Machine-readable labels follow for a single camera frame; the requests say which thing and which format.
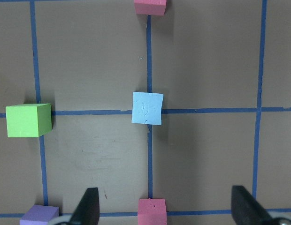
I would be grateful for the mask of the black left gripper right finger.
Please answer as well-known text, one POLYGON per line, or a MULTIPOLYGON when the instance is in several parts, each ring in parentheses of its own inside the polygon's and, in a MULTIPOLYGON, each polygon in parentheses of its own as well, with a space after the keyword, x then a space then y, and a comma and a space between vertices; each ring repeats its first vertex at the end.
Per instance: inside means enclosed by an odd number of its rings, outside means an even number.
POLYGON ((231 215, 237 225, 273 224, 273 218, 244 186, 231 188, 231 215))

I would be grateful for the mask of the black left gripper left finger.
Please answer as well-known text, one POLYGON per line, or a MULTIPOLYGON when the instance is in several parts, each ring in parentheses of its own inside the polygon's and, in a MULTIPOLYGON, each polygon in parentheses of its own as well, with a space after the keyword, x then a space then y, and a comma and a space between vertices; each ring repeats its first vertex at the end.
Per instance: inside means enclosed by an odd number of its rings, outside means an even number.
POLYGON ((72 214, 70 225, 97 225, 100 219, 99 191, 97 187, 87 188, 76 210, 72 214))

